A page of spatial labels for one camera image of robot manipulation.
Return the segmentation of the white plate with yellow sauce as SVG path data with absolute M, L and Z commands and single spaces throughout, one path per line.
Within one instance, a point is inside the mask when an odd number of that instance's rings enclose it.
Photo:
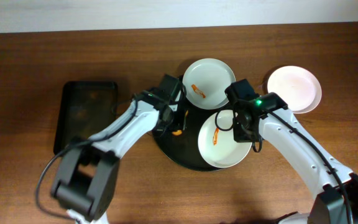
M 236 142 L 234 130 L 221 131 L 216 127 L 212 114 L 202 125 L 198 134 L 201 157 L 211 166 L 228 168 L 240 163 L 251 149 L 250 142 Z

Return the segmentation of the pinkish white plate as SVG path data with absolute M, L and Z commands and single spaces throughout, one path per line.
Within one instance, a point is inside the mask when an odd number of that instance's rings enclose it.
M 267 80 L 267 91 L 276 93 L 297 114 L 314 110 L 323 93 L 318 79 L 310 71 L 293 65 L 274 70 Z

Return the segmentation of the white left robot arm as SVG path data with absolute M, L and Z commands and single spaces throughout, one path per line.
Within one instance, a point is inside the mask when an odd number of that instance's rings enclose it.
M 107 223 L 120 160 L 147 132 L 167 129 L 184 97 L 182 89 L 143 91 L 107 128 L 58 153 L 62 160 L 50 194 L 66 209 L 66 219 Z

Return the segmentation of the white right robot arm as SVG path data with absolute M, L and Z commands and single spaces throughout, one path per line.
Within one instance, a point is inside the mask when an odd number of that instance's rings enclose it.
M 268 141 L 296 170 L 310 190 L 310 213 L 292 213 L 279 222 L 358 223 L 358 175 L 328 153 L 300 124 L 275 93 L 252 100 L 229 97 L 235 117 L 234 134 L 252 142 Z

